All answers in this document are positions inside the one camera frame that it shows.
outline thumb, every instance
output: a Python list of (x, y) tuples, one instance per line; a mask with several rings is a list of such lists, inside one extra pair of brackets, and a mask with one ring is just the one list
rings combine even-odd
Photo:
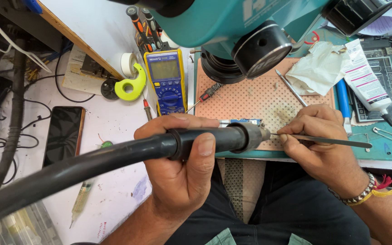
[(285, 153), (303, 168), (307, 167), (311, 163), (317, 163), (319, 161), (319, 158), (306, 146), (301, 144), (295, 137), (283, 133), (279, 136), (279, 139), (284, 145)]
[(210, 192), (215, 151), (216, 139), (209, 132), (199, 135), (193, 142), (186, 165), (188, 190), (191, 200), (205, 199)]

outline fingernail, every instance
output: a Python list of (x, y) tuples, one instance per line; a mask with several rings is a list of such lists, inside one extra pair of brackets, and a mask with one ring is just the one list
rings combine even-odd
[(201, 139), (199, 141), (199, 145), (197, 147), (197, 149), (199, 151), (199, 155), (202, 155), (202, 156), (211, 155), (211, 153), (213, 153), (214, 140), (215, 140), (215, 137), (212, 134)]
[(283, 133), (279, 136), (279, 139), (282, 141), (282, 143), (285, 143), (288, 140), (288, 137), (285, 133)]
[(177, 118), (177, 119), (184, 120), (184, 121), (188, 120), (188, 118), (186, 118), (186, 117), (176, 117), (176, 118)]

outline safety pin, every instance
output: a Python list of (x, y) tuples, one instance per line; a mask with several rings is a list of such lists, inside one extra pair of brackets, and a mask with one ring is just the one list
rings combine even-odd
[(380, 136), (382, 136), (382, 137), (384, 137), (384, 138), (387, 138), (387, 139), (389, 139), (389, 140), (392, 140), (390, 137), (385, 136), (385, 135), (383, 135), (383, 134), (381, 134), (381, 133), (378, 133), (378, 131), (382, 131), (382, 132), (385, 132), (385, 133), (391, 134), (391, 135), (392, 135), (392, 133), (387, 132), (387, 131), (382, 130), (382, 129), (378, 129), (378, 128), (376, 128), (376, 127), (373, 128), (373, 132), (377, 133), (378, 135), (380, 135)]
[(365, 136), (367, 136), (367, 143), (368, 143), (368, 133), (355, 133), (355, 134), (352, 134), (352, 136), (358, 135), (358, 134), (364, 134)]

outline syringe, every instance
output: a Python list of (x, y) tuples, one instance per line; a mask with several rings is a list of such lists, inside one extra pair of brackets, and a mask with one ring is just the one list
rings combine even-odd
[(69, 229), (72, 227), (73, 221), (80, 215), (86, 204), (88, 194), (90, 193), (90, 188), (93, 185), (94, 179), (89, 179), (83, 181), (80, 192), (78, 192), (77, 199), (75, 200), (74, 207), (72, 208), (72, 222)]

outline digital multimeter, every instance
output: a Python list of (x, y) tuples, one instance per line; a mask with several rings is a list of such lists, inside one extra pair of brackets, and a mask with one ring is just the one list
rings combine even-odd
[(148, 77), (157, 96), (159, 115), (187, 110), (181, 50), (145, 53)]

